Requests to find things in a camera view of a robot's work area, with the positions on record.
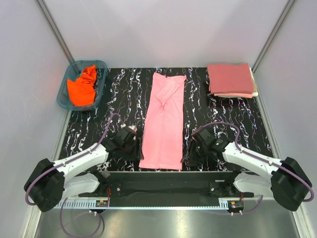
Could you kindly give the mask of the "pink t-shirt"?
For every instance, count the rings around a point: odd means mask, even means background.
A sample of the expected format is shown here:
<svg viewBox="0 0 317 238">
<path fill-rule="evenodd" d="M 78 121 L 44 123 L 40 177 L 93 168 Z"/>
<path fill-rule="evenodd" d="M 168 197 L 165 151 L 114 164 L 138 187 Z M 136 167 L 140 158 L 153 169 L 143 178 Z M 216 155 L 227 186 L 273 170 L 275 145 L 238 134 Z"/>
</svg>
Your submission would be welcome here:
<svg viewBox="0 0 317 238">
<path fill-rule="evenodd" d="M 183 103 L 186 76 L 154 73 L 146 114 L 142 169 L 182 169 Z"/>
</svg>

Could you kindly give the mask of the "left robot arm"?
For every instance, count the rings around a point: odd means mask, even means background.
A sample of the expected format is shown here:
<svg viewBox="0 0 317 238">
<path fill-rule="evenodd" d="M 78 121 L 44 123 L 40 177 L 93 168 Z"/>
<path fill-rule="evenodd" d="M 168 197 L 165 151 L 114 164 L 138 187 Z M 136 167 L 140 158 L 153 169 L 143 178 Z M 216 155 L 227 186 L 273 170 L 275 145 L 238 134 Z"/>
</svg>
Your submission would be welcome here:
<svg viewBox="0 0 317 238">
<path fill-rule="evenodd" d="M 47 212 L 68 197 L 103 196 L 109 173 L 95 167 L 116 157 L 139 160 L 140 143 L 139 138 L 133 138 L 120 147 L 106 139 L 62 160 L 42 159 L 24 185 L 26 203 Z"/>
</svg>

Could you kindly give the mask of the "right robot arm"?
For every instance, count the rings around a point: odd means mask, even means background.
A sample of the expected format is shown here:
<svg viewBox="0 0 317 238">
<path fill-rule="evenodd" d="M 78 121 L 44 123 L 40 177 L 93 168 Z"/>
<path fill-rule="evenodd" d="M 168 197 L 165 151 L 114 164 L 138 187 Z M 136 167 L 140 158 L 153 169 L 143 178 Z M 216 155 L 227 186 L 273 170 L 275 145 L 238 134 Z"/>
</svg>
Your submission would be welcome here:
<svg viewBox="0 0 317 238">
<path fill-rule="evenodd" d="M 202 141 L 193 139 L 182 161 L 189 165 L 202 164 L 206 159 L 223 159 L 247 169 L 233 171 L 217 185 L 211 185 L 216 197 L 252 193 L 273 198 L 280 206 L 296 211 L 302 202 L 313 200 L 312 184 L 296 160 L 279 160 L 252 152 L 225 138 Z"/>
</svg>

